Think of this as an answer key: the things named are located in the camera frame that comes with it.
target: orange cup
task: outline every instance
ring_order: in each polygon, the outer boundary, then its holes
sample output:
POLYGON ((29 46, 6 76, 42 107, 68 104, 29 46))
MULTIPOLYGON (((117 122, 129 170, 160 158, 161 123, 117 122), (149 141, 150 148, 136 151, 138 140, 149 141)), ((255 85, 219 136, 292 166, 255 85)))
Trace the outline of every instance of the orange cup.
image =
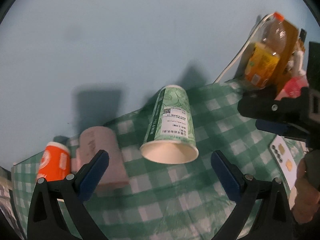
POLYGON ((61 180, 70 173, 68 148, 61 143, 49 142, 42 155, 36 179, 43 177, 47 181, 61 180))

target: paper cup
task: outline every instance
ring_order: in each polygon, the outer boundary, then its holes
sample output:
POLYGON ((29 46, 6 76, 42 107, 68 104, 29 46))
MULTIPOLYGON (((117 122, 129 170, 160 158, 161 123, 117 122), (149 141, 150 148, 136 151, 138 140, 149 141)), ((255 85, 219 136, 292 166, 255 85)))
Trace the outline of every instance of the paper cup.
POLYGON ((182 87, 161 89, 140 150, 146 159, 164 164, 188 163, 198 157, 189 100, 182 87))
POLYGON ((109 154, 109 166, 101 177, 95 192, 106 188, 121 188, 129 184, 122 153, 113 130, 103 126, 88 128, 80 135, 79 145, 76 151, 78 170, 82 165, 89 163, 99 150, 105 150, 109 154))
POLYGON ((64 179, 71 173, 69 149, 57 142, 49 142, 41 158, 36 179, 41 177, 47 181, 64 179))

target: screw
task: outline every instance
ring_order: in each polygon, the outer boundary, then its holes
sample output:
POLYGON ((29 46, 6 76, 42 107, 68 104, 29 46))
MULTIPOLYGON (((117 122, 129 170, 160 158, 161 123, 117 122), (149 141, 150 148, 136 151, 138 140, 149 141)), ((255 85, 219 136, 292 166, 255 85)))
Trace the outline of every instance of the screw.
POLYGON ((39 178, 37 182, 38 182, 39 184, 43 183, 43 182, 44 182, 44 178, 39 178))
POLYGON ((275 178, 275 181, 276 181, 276 183, 281 183, 282 182, 282 179, 281 178, 275 178))
POLYGON ((273 105, 273 106, 271 106, 271 110, 272 110, 272 111, 277 111, 277 110, 278 110, 278 105, 273 105))
POLYGON ((251 174, 246 174, 244 176, 247 180, 253 180, 253 176, 251 174))
POLYGON ((75 176, 71 173, 66 176, 67 180, 72 180, 75 176))

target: human hand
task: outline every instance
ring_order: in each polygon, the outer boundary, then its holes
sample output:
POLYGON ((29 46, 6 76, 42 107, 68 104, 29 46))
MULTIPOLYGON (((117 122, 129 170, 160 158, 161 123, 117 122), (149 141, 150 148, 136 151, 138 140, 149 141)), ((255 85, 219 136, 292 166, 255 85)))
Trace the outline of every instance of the human hand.
POLYGON ((317 191, 307 180, 306 163, 302 159, 297 168, 297 180, 295 187, 297 197, 292 208, 295 220, 299 224, 310 222, 319 209, 320 192, 317 191))

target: tablecloth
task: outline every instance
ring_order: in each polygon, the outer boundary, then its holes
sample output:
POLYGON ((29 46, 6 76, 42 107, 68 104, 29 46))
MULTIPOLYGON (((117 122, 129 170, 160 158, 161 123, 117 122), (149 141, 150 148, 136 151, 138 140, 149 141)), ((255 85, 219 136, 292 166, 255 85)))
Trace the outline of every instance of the tablecloth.
MULTIPOLYGON (((214 150, 221 150, 243 173, 257 179, 284 179, 268 150, 275 135, 257 130, 255 120, 237 111, 242 89, 240 82, 230 81, 187 91, 199 150, 191 163, 165 165, 141 156, 152 104, 106 124, 117 134, 130 184, 94 193, 84 205, 109 239, 211 239, 235 207, 211 168, 214 150)), ((300 144, 290 141, 289 145, 298 162, 303 154, 300 144)), ((77 137, 68 146, 75 156, 77 137)), ((41 156, 34 155, 13 168, 14 202, 25 232, 41 156)), ((64 203, 60 207, 70 231, 79 236, 64 203)), ((258 203, 241 236, 249 231, 257 210, 258 203)))

